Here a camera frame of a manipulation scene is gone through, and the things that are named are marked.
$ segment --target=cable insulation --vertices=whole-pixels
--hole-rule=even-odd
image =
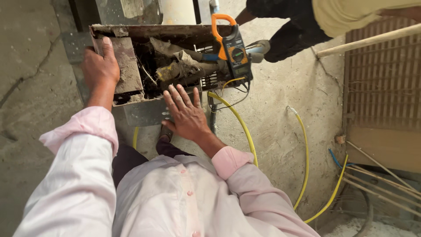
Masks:
[[[253,140],[251,139],[250,132],[248,131],[248,128],[247,128],[245,122],[243,121],[243,119],[241,118],[241,116],[239,115],[239,113],[226,100],[217,96],[215,93],[208,92],[208,96],[221,101],[223,104],[225,104],[232,111],[232,113],[235,115],[235,117],[237,117],[237,119],[240,122],[240,124],[242,126],[242,129],[244,130],[244,133],[247,137],[248,145],[250,146],[250,152],[253,153],[253,156],[254,156],[253,164],[258,167],[256,150],[254,149]]]
[[[306,134],[306,129],[304,128],[304,124],[303,121],[301,120],[300,116],[298,115],[297,111],[291,107],[288,106],[289,109],[291,109],[291,111],[295,114],[295,116],[298,119],[298,122],[301,125],[301,129],[303,130],[303,135],[304,135],[304,141],[306,144],[306,174],[304,175],[304,182],[303,182],[303,187],[301,188],[301,192],[300,195],[298,196],[297,201],[295,202],[294,205],[294,210],[297,209],[298,204],[301,201],[301,198],[303,198],[304,192],[306,190],[307,187],[307,182],[309,180],[309,166],[310,166],[310,160],[309,160],[309,145],[307,143],[307,134]]]
[[[342,177],[344,175],[345,172],[345,167],[346,167],[346,162],[348,161],[348,154],[346,154],[345,156],[345,162],[344,162],[344,166],[342,167],[342,172],[341,172],[341,176],[339,177],[338,183],[336,184],[335,190],[333,191],[332,196],[330,197],[328,203],[324,206],[324,208],[322,208],[316,215],[314,215],[313,217],[311,217],[310,219],[304,221],[304,223],[309,223],[312,220],[314,220],[315,218],[317,218],[318,216],[320,216],[324,211],[326,211],[326,209],[332,204],[333,200],[335,199],[336,193],[338,192],[339,189],[339,185],[341,184],[342,181]]]
[[[136,146],[137,146],[137,133],[138,132],[139,132],[139,127],[135,127],[134,133],[133,133],[133,142],[132,142],[132,146],[135,150],[136,150]]]

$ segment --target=multimeter display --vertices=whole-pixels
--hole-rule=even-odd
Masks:
[[[235,74],[241,74],[241,73],[245,73],[247,71],[248,71],[248,68],[242,67],[242,68],[236,69]]]

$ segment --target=beige shirt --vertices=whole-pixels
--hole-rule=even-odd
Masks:
[[[312,0],[316,21],[330,37],[359,29],[378,20],[381,9],[408,8],[421,0]]]

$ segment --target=black cable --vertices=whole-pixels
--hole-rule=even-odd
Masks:
[[[248,86],[245,86],[245,84],[243,83],[244,87],[245,87],[245,88],[247,88],[247,95],[245,95],[245,96],[244,96],[244,98],[242,98],[240,101],[238,101],[238,102],[236,102],[236,103],[234,103],[234,104],[232,104],[232,105],[230,105],[230,106],[225,106],[225,107],[222,107],[222,108],[219,108],[219,109],[212,109],[212,107],[209,105],[209,108],[211,109],[211,111],[217,111],[217,110],[221,110],[221,109],[229,108],[229,107],[234,106],[234,105],[236,105],[236,104],[238,104],[238,103],[242,102],[243,100],[245,100],[245,99],[247,98],[247,96],[248,96],[248,93],[250,92],[250,78],[251,78],[251,64],[250,64],[250,66],[249,66],[249,73],[248,73],[248,77],[247,77],[247,85],[248,85]]]
[[[241,90],[241,89],[239,89],[239,88],[237,88],[237,87],[234,87],[234,89],[237,89],[237,90],[239,90],[239,91],[241,91],[241,92],[247,93],[247,91],[243,91],[243,90]]]

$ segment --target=man's right hand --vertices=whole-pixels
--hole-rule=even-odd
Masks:
[[[177,85],[177,89],[178,91],[170,85],[170,92],[164,91],[165,103],[174,122],[164,120],[162,124],[180,137],[197,143],[212,158],[226,145],[208,127],[205,113],[200,106],[199,90],[193,89],[194,102],[192,103],[182,85]]]

